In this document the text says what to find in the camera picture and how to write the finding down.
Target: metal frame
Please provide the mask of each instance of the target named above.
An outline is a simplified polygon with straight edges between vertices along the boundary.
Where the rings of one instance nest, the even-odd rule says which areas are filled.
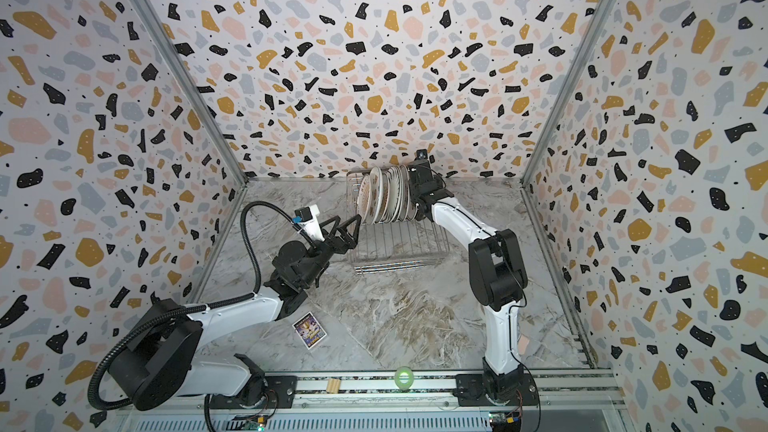
[[[208,112],[208,105],[197,90],[187,68],[181,62],[179,54],[176,53],[176,49],[174,48],[174,44],[170,42],[170,39],[166,35],[165,30],[163,29],[163,24],[155,13],[154,7],[152,7],[149,0],[129,1],[134,12],[139,16],[141,23],[147,28],[147,33],[158,48],[160,55],[165,60],[165,64],[178,82],[182,92],[187,96],[187,99],[192,102],[193,108],[197,110],[197,116],[202,121],[208,137],[221,154],[222,160],[224,160],[224,163],[230,169],[230,175],[235,177],[238,186],[242,186],[247,182],[247,178],[242,169],[240,169],[240,164],[237,162],[232,149],[230,149],[229,145],[226,143],[224,136],[221,135],[216,121]]]

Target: wire dish rack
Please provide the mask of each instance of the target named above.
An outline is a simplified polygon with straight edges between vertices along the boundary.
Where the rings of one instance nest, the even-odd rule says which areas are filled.
[[[380,167],[382,171],[390,167]],[[357,214],[357,193],[362,178],[371,169],[346,174],[346,206],[350,216]],[[443,227],[424,219],[384,224],[361,224],[357,247],[350,251],[350,262],[358,274],[392,272],[439,263],[448,255],[448,235]]]

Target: plate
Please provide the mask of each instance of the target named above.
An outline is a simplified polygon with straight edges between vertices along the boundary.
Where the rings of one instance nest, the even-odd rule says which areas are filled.
[[[366,222],[368,216],[368,204],[371,201],[371,177],[366,175],[360,182],[360,190],[357,191],[357,213],[360,214],[362,223]]]

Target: terrazzo wallpaper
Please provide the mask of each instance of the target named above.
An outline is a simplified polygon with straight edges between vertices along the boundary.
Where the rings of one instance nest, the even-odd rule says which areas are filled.
[[[89,377],[191,292],[235,180],[127,0],[2,4],[0,430],[104,429]]]
[[[638,430],[768,430],[766,0],[618,0],[532,193]]]
[[[151,0],[248,176],[519,175],[598,0]]]

